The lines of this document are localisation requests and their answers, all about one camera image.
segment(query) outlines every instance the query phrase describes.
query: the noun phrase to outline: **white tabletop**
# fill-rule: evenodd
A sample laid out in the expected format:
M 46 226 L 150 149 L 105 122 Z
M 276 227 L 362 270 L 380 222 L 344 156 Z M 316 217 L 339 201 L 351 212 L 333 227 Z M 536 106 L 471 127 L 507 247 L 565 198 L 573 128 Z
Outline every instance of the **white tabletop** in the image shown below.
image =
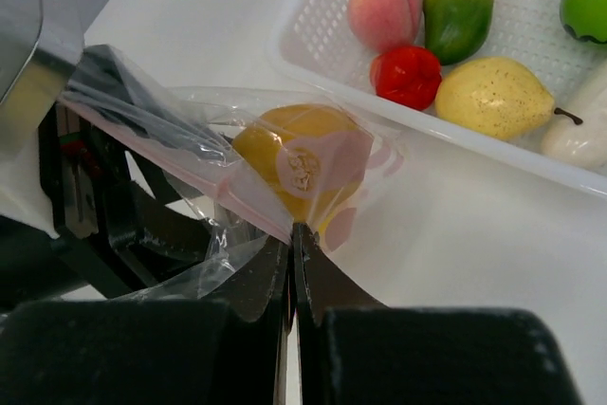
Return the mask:
M 306 89 L 265 57 L 281 2 L 110 0 L 86 42 L 116 46 L 167 86 Z M 536 312 L 586 403 L 603 405 L 607 204 L 413 131 L 407 138 L 407 173 L 363 215 L 356 247 L 334 260 L 386 304 Z M 299 395 L 295 353 L 289 404 Z

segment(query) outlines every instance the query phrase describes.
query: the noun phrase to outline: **pear stem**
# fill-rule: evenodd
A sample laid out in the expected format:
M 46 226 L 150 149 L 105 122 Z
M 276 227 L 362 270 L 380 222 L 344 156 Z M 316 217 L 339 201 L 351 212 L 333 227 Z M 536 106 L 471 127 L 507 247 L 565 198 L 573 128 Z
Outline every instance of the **pear stem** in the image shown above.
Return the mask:
M 584 121 L 582 119 L 580 119 L 578 116 L 571 114 L 570 112 L 565 111 L 562 108 L 555 108 L 554 114 L 556 114 L 557 116 L 558 115 L 566 116 L 570 120 L 572 120 L 573 123 L 575 123 L 576 125 L 582 125 L 584 123 Z

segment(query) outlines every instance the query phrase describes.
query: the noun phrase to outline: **white plastic basket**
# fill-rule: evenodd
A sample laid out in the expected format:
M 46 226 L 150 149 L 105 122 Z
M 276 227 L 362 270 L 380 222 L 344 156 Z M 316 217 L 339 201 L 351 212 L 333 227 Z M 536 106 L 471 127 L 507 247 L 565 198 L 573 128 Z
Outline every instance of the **white plastic basket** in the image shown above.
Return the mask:
M 495 0 L 491 32 L 476 57 L 508 56 L 530 68 L 564 104 L 588 70 L 607 58 L 570 38 L 559 20 L 560 0 Z M 316 85 L 388 120 L 442 138 L 569 187 L 607 198 L 607 167 L 589 172 L 538 154 L 544 129 L 502 142 L 373 95 L 374 54 L 349 30 L 347 0 L 287 0 L 268 42 L 276 69 Z

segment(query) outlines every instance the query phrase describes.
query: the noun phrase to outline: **transparent plastic bag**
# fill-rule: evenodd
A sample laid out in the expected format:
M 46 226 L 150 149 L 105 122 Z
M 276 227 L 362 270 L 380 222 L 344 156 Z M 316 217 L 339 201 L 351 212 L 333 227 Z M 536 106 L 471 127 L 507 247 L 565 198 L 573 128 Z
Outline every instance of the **transparent plastic bag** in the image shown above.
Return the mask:
M 293 222 L 335 250 L 404 163 L 397 131 L 325 96 L 169 90 L 110 46 L 85 51 L 60 102 L 163 169 L 196 216 L 212 221 L 217 242 L 205 262 L 125 299 L 199 299 L 244 265 L 266 233 L 290 243 Z M 212 217 L 201 205 L 208 198 Z

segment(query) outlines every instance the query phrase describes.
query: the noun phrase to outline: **yellow fruit in bag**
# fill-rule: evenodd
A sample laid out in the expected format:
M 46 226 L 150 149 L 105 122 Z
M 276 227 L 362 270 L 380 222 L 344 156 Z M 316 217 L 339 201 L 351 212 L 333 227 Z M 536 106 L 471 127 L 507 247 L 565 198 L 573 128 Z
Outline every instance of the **yellow fruit in bag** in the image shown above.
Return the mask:
M 294 221 L 314 230 L 360 186 L 372 145 L 347 113 L 312 103 L 267 111 L 232 142 Z

